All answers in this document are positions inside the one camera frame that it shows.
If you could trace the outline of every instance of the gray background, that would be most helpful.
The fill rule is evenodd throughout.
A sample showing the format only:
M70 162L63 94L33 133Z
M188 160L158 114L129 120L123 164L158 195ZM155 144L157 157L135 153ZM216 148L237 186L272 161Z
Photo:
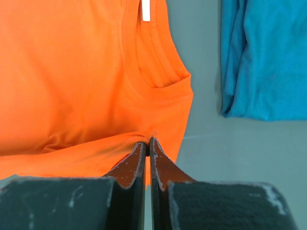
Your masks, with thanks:
M192 74L194 101L178 166L202 181L275 185L307 230L307 122L260 122L220 116L219 0L167 0L178 53ZM151 229L150 192L145 226Z

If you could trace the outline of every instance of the shirt tag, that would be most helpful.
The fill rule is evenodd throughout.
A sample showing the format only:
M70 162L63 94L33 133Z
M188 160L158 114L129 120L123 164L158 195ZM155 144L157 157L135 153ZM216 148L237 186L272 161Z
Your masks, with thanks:
M150 21L150 0L142 0L142 16L143 21Z

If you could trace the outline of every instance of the blue fabric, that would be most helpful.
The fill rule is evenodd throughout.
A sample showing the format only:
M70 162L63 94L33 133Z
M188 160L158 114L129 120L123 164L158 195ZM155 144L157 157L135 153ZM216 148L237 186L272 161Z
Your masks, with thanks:
M307 119L307 0L222 0L222 114Z

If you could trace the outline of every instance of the orange fabric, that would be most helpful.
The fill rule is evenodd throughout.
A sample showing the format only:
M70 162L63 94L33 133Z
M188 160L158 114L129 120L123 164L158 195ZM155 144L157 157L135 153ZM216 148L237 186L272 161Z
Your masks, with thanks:
M165 0L0 0L0 178L102 176L151 136L175 161L192 97Z

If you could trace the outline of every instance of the t-shirt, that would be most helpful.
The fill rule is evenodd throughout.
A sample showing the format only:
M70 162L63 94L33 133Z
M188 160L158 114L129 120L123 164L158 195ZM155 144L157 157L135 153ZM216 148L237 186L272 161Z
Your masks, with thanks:
M222 0L222 115L307 120L307 1Z
M151 137L176 160L190 74L140 2L0 0L0 178L102 176Z

